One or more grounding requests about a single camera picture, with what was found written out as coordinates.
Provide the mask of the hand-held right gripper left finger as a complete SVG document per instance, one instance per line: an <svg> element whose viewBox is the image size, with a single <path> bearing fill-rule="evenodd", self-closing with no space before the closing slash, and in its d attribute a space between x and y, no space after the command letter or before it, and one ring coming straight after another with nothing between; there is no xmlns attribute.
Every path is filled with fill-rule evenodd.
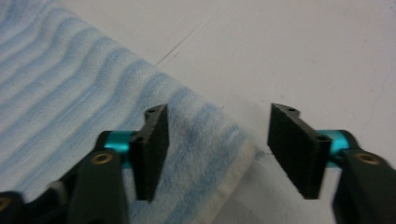
<svg viewBox="0 0 396 224"><path fill-rule="evenodd" d="M152 202L169 148L167 105L149 108L144 116L139 131L104 131L98 146L120 155L121 167L133 171L136 199Z"/></svg>

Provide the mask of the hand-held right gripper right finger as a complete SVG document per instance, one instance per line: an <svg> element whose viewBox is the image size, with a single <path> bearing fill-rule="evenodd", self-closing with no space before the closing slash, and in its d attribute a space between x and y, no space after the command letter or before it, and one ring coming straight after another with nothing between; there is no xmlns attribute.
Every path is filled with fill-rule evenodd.
<svg viewBox="0 0 396 224"><path fill-rule="evenodd" d="M267 145L292 184L306 200L319 197L325 169L341 167L342 152L358 149L346 130L315 130L296 108L271 104Z"/></svg>

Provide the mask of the blue striped towel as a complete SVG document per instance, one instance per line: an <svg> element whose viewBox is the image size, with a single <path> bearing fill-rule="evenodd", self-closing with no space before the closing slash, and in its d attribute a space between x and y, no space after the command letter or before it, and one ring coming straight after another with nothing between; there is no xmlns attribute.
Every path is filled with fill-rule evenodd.
<svg viewBox="0 0 396 224"><path fill-rule="evenodd" d="M131 224L210 224L256 147L218 107L56 0L0 0L0 191L38 196L105 130L137 130L167 105L170 147Z"/></svg>

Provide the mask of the white gridded foam mat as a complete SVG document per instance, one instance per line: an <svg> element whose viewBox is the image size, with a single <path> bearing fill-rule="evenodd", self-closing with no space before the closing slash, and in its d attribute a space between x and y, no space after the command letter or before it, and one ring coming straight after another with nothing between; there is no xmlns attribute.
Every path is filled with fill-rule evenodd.
<svg viewBox="0 0 396 224"><path fill-rule="evenodd" d="M266 144L270 106L343 129L396 167L396 0L62 0L254 138L215 224L334 224L339 170L304 199Z"/></svg>

